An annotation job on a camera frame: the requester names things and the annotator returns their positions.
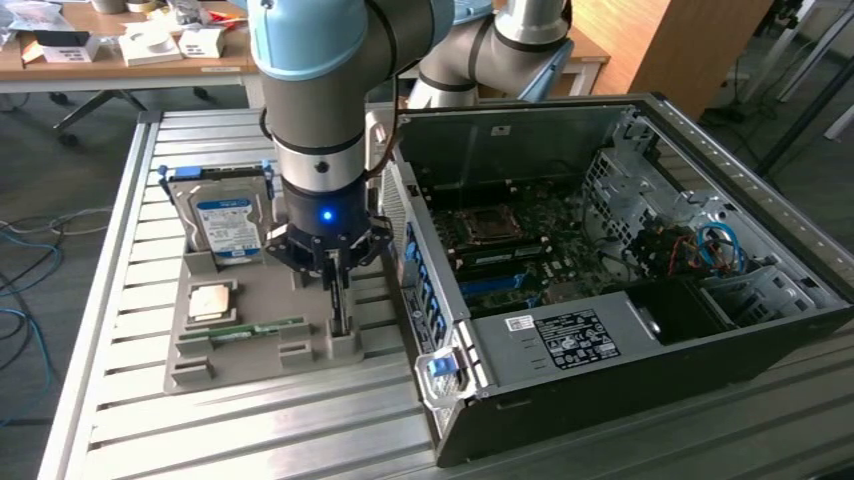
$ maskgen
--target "aluminum table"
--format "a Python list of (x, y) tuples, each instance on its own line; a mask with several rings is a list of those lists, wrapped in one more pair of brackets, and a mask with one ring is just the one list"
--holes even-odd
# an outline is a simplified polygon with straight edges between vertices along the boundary
[[(353, 282), (356, 296), (362, 291), (365, 298), (378, 298), (358, 307), (370, 318), (362, 363), (165, 396), (184, 240), (153, 170), (161, 164), (252, 164), (272, 156), (257, 111), (142, 113), (41, 480), (804, 478), (854, 457), (848, 324), (745, 384), (452, 469), (436, 468), (393, 309), (376, 295), (385, 288), (377, 264)], [(851, 258), (836, 256), (832, 240), (815, 237), (805, 219), (756, 186), (748, 171), (727, 158), (720, 165), (854, 279)]]

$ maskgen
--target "gray floor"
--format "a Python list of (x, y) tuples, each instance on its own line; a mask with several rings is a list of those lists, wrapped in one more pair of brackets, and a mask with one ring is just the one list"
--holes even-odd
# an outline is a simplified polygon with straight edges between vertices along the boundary
[[(740, 62), (743, 71), (749, 71), (768, 46), (767, 39), (753, 41)], [(837, 69), (837, 63), (821, 63), (792, 101), (775, 108), (775, 119), (756, 116), (744, 124), (731, 127), (741, 135), (752, 133), (749, 145), (757, 156), (767, 152)], [(197, 100), (189, 89), (141, 92), (137, 96), (149, 108), (161, 110), (245, 107), (238, 87), (210, 88), (209, 92), (216, 99), (213, 103)], [(86, 96), (69, 95), (74, 102), (81, 102)], [(20, 101), (22, 97), (16, 96), (14, 100)], [(846, 186), (851, 182), (854, 164), (848, 162), (846, 153), (854, 146), (854, 129), (844, 133), (840, 142), (829, 142), (816, 136), (851, 103), (854, 84), (839, 94), (812, 127), (797, 139), (791, 152), (801, 153), (785, 169), (775, 174), (785, 195), (848, 249), (854, 249), (854, 222), (850, 221), (848, 212), (854, 189)], [(33, 94), (20, 111), (0, 114), (2, 220), (32, 215), (56, 215), (112, 203), (136, 113), (122, 102), (110, 101), (94, 116), (72, 128), (82, 146), (68, 149), (54, 142), (49, 130), (50, 124), (66, 111), (66, 107), (49, 102), (46, 95)], [(711, 131), (732, 150), (739, 148), (740, 141), (728, 128), (715, 127)], [(752, 161), (743, 147), (739, 155), (745, 161)], [(96, 224), (102, 219), (104, 217), (90, 218), (90, 223), (81, 223), (80, 227)], [(30, 240), (52, 239), (49, 236), (32, 236)], [(24, 294), (41, 323), (54, 363), (62, 372), (73, 348), (100, 242), (100, 234), (69, 238), (62, 245), (64, 262), (58, 272)], [(0, 271), (14, 274), (40, 254), (41, 251), (22, 249), (0, 239)], [(14, 307), (10, 298), (0, 298), (0, 307)], [(4, 328), (5, 326), (0, 326), (0, 333), (8, 331)], [(0, 342), (0, 359), (8, 358), (6, 352), (13, 348), (13, 341)], [(0, 372), (0, 416), (17, 412), (17, 407), (26, 404), (33, 392), (37, 393), (41, 388), (42, 379), (41, 359), (36, 348), (30, 347), (18, 362)], [(53, 386), (46, 398), (24, 418), (49, 418), (57, 397), (58, 387)], [(0, 478), (17, 480), (34, 477), (46, 434), (46, 426), (0, 428)]]

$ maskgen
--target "blue hard drive label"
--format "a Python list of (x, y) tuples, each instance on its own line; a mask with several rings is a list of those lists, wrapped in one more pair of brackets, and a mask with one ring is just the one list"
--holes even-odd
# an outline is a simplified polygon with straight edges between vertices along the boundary
[(217, 256), (240, 258), (260, 252), (261, 240), (249, 220), (252, 202), (246, 198), (198, 202), (196, 208), (210, 251)]
[(533, 321), (533, 326), (561, 370), (619, 356), (619, 349), (593, 310)]

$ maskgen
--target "motherboard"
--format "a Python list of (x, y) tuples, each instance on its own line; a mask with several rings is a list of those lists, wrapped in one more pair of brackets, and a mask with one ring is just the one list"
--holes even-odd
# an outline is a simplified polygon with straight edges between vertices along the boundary
[(581, 230), (572, 179), (424, 191), (472, 318), (595, 296), (627, 280)]

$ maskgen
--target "white box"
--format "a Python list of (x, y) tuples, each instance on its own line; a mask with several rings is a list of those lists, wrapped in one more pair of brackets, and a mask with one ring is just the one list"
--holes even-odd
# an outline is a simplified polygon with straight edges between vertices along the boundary
[(82, 47), (41, 47), (48, 63), (82, 63), (94, 61), (100, 43), (89, 36)]
[(128, 67), (184, 59), (174, 40), (166, 33), (126, 33), (118, 37), (118, 46)]
[(186, 30), (177, 41), (181, 53), (189, 58), (218, 58), (225, 46), (222, 28)]

